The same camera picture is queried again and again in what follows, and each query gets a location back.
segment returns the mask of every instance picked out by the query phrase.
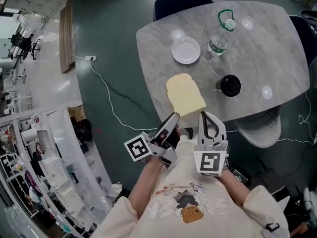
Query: bread-shaped cushion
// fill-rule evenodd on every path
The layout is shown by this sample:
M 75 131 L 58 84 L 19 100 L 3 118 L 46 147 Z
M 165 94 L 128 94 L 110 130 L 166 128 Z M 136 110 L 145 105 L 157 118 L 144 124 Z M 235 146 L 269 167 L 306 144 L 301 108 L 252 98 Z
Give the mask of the bread-shaped cushion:
M 181 117 L 206 107 L 198 86 L 188 74 L 183 73 L 171 77 L 165 88 L 174 112 Z

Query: white plate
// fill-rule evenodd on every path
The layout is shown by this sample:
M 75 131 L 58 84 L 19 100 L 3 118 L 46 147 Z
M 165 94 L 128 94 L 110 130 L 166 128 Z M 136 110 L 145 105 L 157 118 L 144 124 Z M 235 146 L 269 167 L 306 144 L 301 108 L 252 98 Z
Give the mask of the white plate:
M 191 64 L 200 56 L 200 46 L 190 37 L 181 37 L 172 45 L 174 59 L 182 64 Z

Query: green floor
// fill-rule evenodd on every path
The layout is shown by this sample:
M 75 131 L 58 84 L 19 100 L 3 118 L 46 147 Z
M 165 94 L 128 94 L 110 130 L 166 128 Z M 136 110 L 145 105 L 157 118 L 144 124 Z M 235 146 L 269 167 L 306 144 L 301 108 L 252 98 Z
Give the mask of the green floor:
M 289 14 L 299 14 L 304 8 L 301 3 L 291 0 L 255 0 L 280 5 Z M 95 69 L 115 86 L 117 90 L 128 94 L 149 113 L 145 113 L 128 100 L 112 94 L 115 113 L 123 123 L 137 128 L 149 128 L 159 124 L 150 96 L 148 94 L 136 45 L 136 32 L 153 21 L 155 0 L 74 0 L 73 33 L 74 50 L 77 56 L 97 56 Z M 132 188 L 142 165 L 133 163 L 126 152 L 123 142 L 138 133 L 120 126 L 112 116 L 107 99 L 106 87 L 92 72 L 88 62 L 76 61 L 79 87 L 85 112 L 93 126 L 94 139 L 106 170 L 113 183 L 122 182 Z M 311 70 L 311 90 L 309 98 L 313 109 L 310 122 L 315 134 L 315 95 L 316 83 L 314 70 Z M 281 108 L 282 138 L 308 140 L 308 126 L 298 125 L 298 115 L 308 114 L 308 102 L 305 95 L 286 103 Z M 226 123 L 228 129 L 234 129 L 232 123 Z M 297 142 L 278 142 L 262 150 L 252 147 L 238 133 L 229 135 L 231 147 L 230 163 L 243 167 L 249 174 L 261 171 L 256 162 L 258 155 L 268 167 L 274 168 L 282 177 L 294 172 L 301 162 L 305 144 Z M 316 147 L 307 146 L 304 151 L 301 168 L 293 176 L 287 176 L 287 187 L 296 195 L 295 184 L 300 190 L 310 184 L 316 170 Z

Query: green bottle handle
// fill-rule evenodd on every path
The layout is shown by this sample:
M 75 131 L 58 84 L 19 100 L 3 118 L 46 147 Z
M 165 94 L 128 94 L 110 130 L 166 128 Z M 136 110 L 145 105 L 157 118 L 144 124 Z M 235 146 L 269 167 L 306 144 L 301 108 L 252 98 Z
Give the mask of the green bottle handle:
M 231 11 L 231 18 L 232 18 L 232 20 L 234 20 L 233 11 L 230 10 L 230 9 L 221 10 L 221 11 L 218 13 L 218 20 L 219 20 L 220 25 L 222 26 L 222 28 L 226 29 L 226 30 L 229 31 L 229 32 L 232 32 L 234 29 L 229 30 L 228 28 L 225 27 L 224 23 L 221 22 L 220 15 L 221 15 L 223 12 L 225 12 L 225 11 Z

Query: shirt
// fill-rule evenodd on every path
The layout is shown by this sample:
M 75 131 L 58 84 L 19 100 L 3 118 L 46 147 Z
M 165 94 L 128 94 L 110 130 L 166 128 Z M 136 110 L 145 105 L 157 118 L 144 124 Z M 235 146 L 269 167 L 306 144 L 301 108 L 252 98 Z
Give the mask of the shirt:
M 221 182 L 199 175 L 195 144 L 179 142 L 175 168 L 160 175 L 139 220 L 130 201 L 121 197 L 92 238 L 262 238 L 268 223 L 288 230 L 282 210 L 263 186 L 254 188 L 239 207 Z

